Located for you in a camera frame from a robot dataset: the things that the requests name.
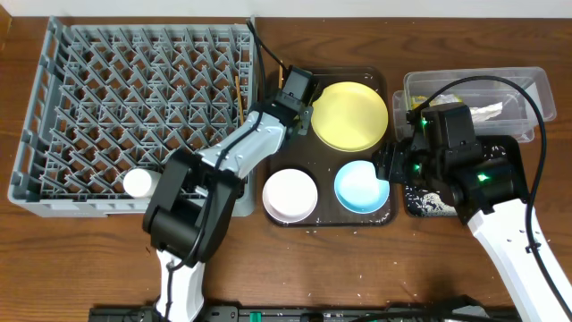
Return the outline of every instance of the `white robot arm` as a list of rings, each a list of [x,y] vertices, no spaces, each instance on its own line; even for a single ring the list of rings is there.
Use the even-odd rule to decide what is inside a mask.
[[[190,322],[198,316],[204,303],[205,263],[226,234],[241,180],[285,140],[307,133],[313,111],[308,102],[316,87],[311,72],[291,66],[284,88],[251,108],[242,126],[193,155],[175,151],[158,183],[150,185],[154,190],[146,193],[152,197],[143,229],[161,261],[156,309],[163,317]],[[181,189],[193,190],[206,201],[181,199]]]
[[[526,204],[514,199],[494,205],[493,209],[494,213],[489,215],[479,211],[469,220],[468,227],[499,270],[522,320],[568,321],[533,254],[526,251]],[[544,239],[534,210],[533,230],[536,241],[540,243],[538,250],[552,280],[568,306],[572,306],[572,286]]]

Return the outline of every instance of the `clear plastic container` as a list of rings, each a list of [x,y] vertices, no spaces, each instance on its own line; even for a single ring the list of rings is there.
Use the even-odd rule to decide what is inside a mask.
[[[472,70],[410,72],[403,79],[404,90],[393,94],[393,124],[397,140],[413,134],[405,113],[411,109],[411,97],[430,97],[452,81],[469,76],[491,75],[514,81],[532,97],[545,122],[556,118],[556,107],[546,72],[540,67],[488,68]],[[532,107],[515,89],[493,80],[474,80],[459,84],[443,94],[454,94],[469,107],[502,103],[502,112],[489,120],[475,123],[477,135],[512,135],[519,142],[534,138],[538,124]]]

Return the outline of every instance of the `gray dish rack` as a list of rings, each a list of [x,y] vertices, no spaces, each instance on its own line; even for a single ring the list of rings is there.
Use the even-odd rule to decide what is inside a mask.
[[[71,26],[50,18],[8,199],[38,216],[141,213],[122,178],[209,147],[256,99],[246,25]],[[254,172],[234,216],[255,207]],[[183,198],[198,200],[194,191]]]

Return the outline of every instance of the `wood grain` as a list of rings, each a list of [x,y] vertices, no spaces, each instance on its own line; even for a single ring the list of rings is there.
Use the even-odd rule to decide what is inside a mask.
[[[6,35],[8,30],[10,30],[11,23],[12,16],[0,4],[0,51],[4,49]]]
[[[84,23],[230,23],[242,19],[65,19]],[[262,19],[261,37],[287,64],[371,65],[388,92],[408,72],[540,66],[558,117],[536,209],[551,247],[572,276],[572,21],[448,19]],[[43,219],[6,199],[14,153],[46,29],[16,18],[0,52],[0,320],[85,321],[96,304],[140,305],[159,293],[159,266],[141,216]],[[271,72],[277,68],[268,63]],[[521,145],[529,182],[538,140]],[[382,228],[282,229],[260,206],[231,220],[206,269],[205,295],[272,306],[382,306],[468,294],[511,305],[492,262],[454,218],[401,212]]]

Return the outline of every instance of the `dark serving tray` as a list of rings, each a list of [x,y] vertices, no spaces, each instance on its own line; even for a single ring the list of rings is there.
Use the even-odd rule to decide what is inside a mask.
[[[321,89],[341,81],[359,82],[379,93],[389,108],[385,79],[374,68],[338,67],[310,69],[310,71],[320,80]],[[387,225],[397,214],[398,201],[395,187],[391,185],[390,197],[379,210],[371,214],[360,215],[347,210],[340,204],[333,192],[333,181],[338,170],[347,163],[355,160],[371,160],[374,151],[390,135],[391,129],[388,126],[383,138],[375,146],[360,152],[341,152],[328,147],[310,128],[306,136],[297,137],[288,146],[270,156],[267,173],[270,177],[282,169],[295,168],[310,175],[318,189],[318,203],[314,212],[306,219],[293,224],[277,221],[268,213],[266,216],[275,224],[284,227]]]

